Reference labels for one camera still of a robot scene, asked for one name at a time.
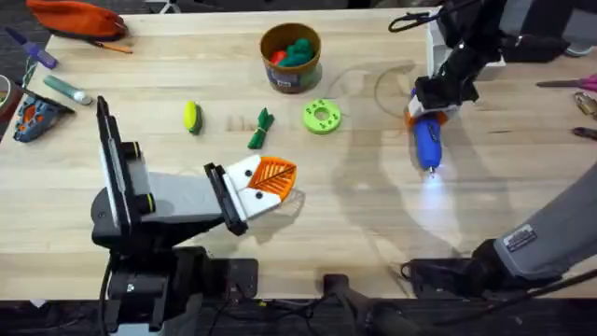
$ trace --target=cable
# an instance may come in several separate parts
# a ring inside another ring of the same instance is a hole
[[[27,62],[25,62],[25,75],[22,77],[22,84],[23,88],[26,88],[29,85],[29,81],[31,77],[34,75],[35,67],[37,66],[37,61],[31,62],[31,56],[27,57]]]
[[[267,304],[275,304],[275,303],[283,303],[283,304],[288,304],[288,305],[294,305],[297,307],[303,307],[306,305],[310,305],[313,304],[313,300],[309,300],[307,302],[296,302],[296,301],[292,301],[292,300],[283,300],[283,299],[273,299],[273,300],[264,300],[264,302],[266,302]]]
[[[322,302],[328,300],[332,295],[326,295],[321,299],[315,300],[309,305],[304,305],[298,309],[287,309],[287,312],[281,313],[277,316],[271,317],[255,317],[255,316],[238,316],[231,314],[226,311],[222,311],[221,314],[225,317],[237,320],[237,321],[247,321],[247,322],[276,322],[282,318],[291,316],[291,315],[298,315],[303,318],[311,318],[313,316],[314,309]]]
[[[573,276],[566,280],[562,280],[556,284],[551,284],[551,285],[545,286],[543,288],[534,290],[534,291],[526,293],[524,295],[520,295],[518,298],[513,298],[513,299],[510,299],[507,301],[499,302],[496,305],[490,306],[482,311],[473,313],[471,315],[464,315],[464,316],[460,316],[460,317],[446,319],[443,321],[437,321],[437,322],[434,322],[433,325],[436,327],[445,327],[445,326],[453,326],[456,324],[475,320],[475,319],[484,317],[486,315],[489,315],[491,313],[500,311],[504,308],[513,306],[515,304],[518,304],[518,303],[521,303],[524,301],[528,301],[532,298],[543,296],[543,295],[555,292],[557,290],[564,289],[566,287],[578,285],[582,282],[591,280],[592,278],[595,278],[595,277],[597,277],[597,269],[585,272],[585,273],[577,275],[577,276]]]
[[[404,31],[407,31],[408,29],[418,27],[420,25],[429,23],[431,21],[435,21],[439,18],[443,18],[449,14],[452,14],[453,12],[455,12],[457,10],[460,10],[465,7],[469,7],[479,1],[481,1],[481,0],[466,0],[458,5],[455,5],[454,7],[450,8],[450,9],[445,9],[445,7],[443,7],[442,9],[439,10],[439,12],[436,15],[432,15],[432,16],[429,16],[429,13],[427,13],[427,12],[421,12],[421,13],[408,13],[407,12],[406,15],[396,18],[392,22],[390,22],[390,25],[388,25],[388,31],[390,33],[404,32]],[[401,26],[398,28],[394,27],[400,21],[413,21],[413,20],[414,20],[413,23],[409,23],[407,25],[404,25],[404,26]]]
[[[220,319],[220,316],[222,316],[222,312],[224,312],[224,309],[226,309],[229,306],[229,304],[230,304],[230,301],[227,301],[217,310],[217,312],[215,312],[214,321],[212,321],[212,326],[209,328],[209,332],[207,333],[207,336],[212,336],[212,334],[214,333],[214,329],[215,329],[215,325],[217,324],[217,321]]]
[[[112,270],[112,263],[114,262],[114,256],[110,253],[110,258],[105,264],[104,277],[102,278],[102,286],[100,287],[100,299],[98,302],[98,324],[100,327],[100,336],[109,336],[105,329],[104,313],[105,313],[105,294],[108,289],[108,279],[110,278],[110,271]]]
[[[17,329],[17,330],[10,330],[8,332],[8,334],[36,333],[36,332],[47,332],[47,331],[59,330],[59,329],[67,328],[67,327],[70,327],[70,326],[74,326],[75,324],[77,324],[77,323],[81,322],[82,320],[84,320],[85,317],[87,317],[87,315],[81,315],[81,316],[73,319],[72,321],[69,321],[69,322],[66,322],[66,323],[62,323],[61,325],[54,326],[54,327],[37,328],[37,329]]]

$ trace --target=black cable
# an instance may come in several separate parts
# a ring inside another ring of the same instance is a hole
[[[481,0],[463,1],[462,3],[455,5],[454,7],[450,8],[450,9],[445,9],[445,7],[443,7],[436,15],[432,15],[432,16],[429,16],[429,13],[427,13],[427,12],[421,12],[421,13],[408,13],[407,12],[406,15],[396,18],[392,22],[390,22],[390,25],[388,25],[388,31],[390,33],[404,32],[404,31],[407,31],[408,29],[418,27],[420,25],[429,23],[431,21],[435,21],[437,19],[443,18],[449,14],[452,14],[453,12],[455,12],[457,10],[460,10],[464,7],[469,7],[479,1],[481,1]],[[400,26],[398,28],[394,27],[400,21],[413,21],[413,20],[414,20],[413,23],[409,23],[407,25]]]
[[[105,313],[105,294],[108,289],[108,279],[110,278],[110,272],[112,270],[114,256],[110,253],[110,258],[105,264],[104,277],[102,278],[102,286],[100,287],[100,299],[98,301],[98,324],[100,328],[100,336],[109,336],[105,329],[104,313]]]
[[[287,312],[285,312],[285,313],[281,313],[277,316],[271,316],[271,317],[238,316],[238,315],[234,315],[232,313],[226,312],[226,311],[222,311],[221,314],[225,317],[228,317],[228,318],[231,318],[231,319],[234,319],[237,321],[247,321],[247,322],[276,322],[282,318],[285,318],[285,317],[288,317],[291,315],[298,315],[303,318],[311,318],[315,308],[320,303],[328,300],[330,297],[332,297],[332,296],[326,295],[326,296],[322,297],[321,299],[315,300],[313,303],[311,303],[309,305],[305,305],[298,309],[288,309]]]
[[[215,329],[215,325],[217,324],[217,321],[220,319],[220,316],[222,316],[222,312],[224,312],[224,310],[228,306],[229,306],[229,301],[224,303],[220,308],[218,308],[217,312],[215,312],[214,321],[212,321],[212,326],[209,328],[209,332],[207,332],[207,336],[212,336],[212,334],[214,333],[214,329]]]
[[[513,298],[513,299],[509,299],[507,301],[499,302],[496,305],[492,305],[492,306],[490,306],[490,307],[488,307],[488,308],[486,308],[486,309],[484,309],[482,311],[473,313],[471,315],[464,315],[464,316],[460,316],[460,317],[446,319],[446,320],[443,320],[443,321],[437,321],[437,322],[434,322],[433,325],[436,326],[436,327],[445,327],[445,326],[453,326],[453,325],[456,325],[456,324],[460,324],[460,323],[468,322],[468,321],[471,321],[471,320],[475,320],[475,319],[484,317],[486,315],[489,315],[491,313],[495,313],[495,312],[497,312],[499,310],[502,310],[504,308],[513,306],[515,304],[518,304],[518,303],[521,303],[521,302],[524,302],[524,301],[528,301],[528,300],[530,300],[532,298],[536,298],[536,297],[543,296],[543,295],[546,295],[546,294],[549,294],[549,293],[553,293],[553,292],[555,292],[557,290],[564,289],[564,288],[567,288],[567,287],[570,287],[570,286],[578,285],[578,284],[580,284],[582,282],[591,280],[592,278],[595,278],[595,277],[597,277],[597,269],[585,272],[585,273],[577,275],[577,276],[573,276],[571,278],[568,278],[566,280],[562,280],[562,281],[560,281],[558,283],[555,283],[555,284],[551,284],[551,285],[545,286],[543,288],[539,288],[539,289],[534,290],[532,292],[520,295],[517,298]]]
[[[81,315],[69,322],[65,322],[65,323],[62,323],[61,325],[54,326],[54,327],[9,330],[8,334],[24,334],[24,333],[37,333],[37,332],[48,332],[48,331],[60,330],[63,328],[74,326],[75,324],[84,320],[86,317],[87,317],[87,315]]]

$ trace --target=sticker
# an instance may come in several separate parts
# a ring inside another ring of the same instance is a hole
[[[526,224],[504,238],[504,245],[509,252],[514,252],[535,239],[537,239],[537,234],[529,224]]]
[[[282,80],[278,80],[278,86],[283,88],[290,88],[292,84],[290,82],[284,82]]]

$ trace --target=marker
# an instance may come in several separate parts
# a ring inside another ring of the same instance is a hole
[[[10,37],[17,41],[17,43],[19,43],[21,47],[25,49],[25,51],[27,51],[27,53],[36,61],[44,64],[44,66],[50,70],[58,65],[58,60],[52,57],[52,55],[48,54],[47,51],[37,46],[37,44],[27,40],[25,36],[17,33],[14,29],[8,27],[5,27],[4,29],[10,35]]]
[[[417,158],[421,168],[431,176],[441,162],[441,142],[439,121],[435,113],[421,116],[412,125],[412,133],[417,146]]]
[[[44,78],[44,83],[81,105],[89,105],[93,101],[83,90],[77,89],[52,75],[47,75]]]

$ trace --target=green toy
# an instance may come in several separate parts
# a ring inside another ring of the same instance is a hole
[[[201,115],[201,108],[195,102],[187,102],[185,105],[185,113],[183,115],[183,122],[187,130],[194,135],[199,134],[203,120]]]
[[[327,99],[317,99],[305,105],[302,121],[307,130],[315,134],[328,134],[340,126],[342,113]]]
[[[275,118],[273,115],[268,113],[268,108],[264,107],[257,118],[257,129],[253,133],[253,137],[247,146],[249,149],[260,149],[263,147],[265,135],[268,133],[268,130],[270,129],[274,120]]]
[[[286,48],[286,57],[278,65],[291,67],[308,63],[313,58],[311,42],[306,38],[299,38],[294,44]]]

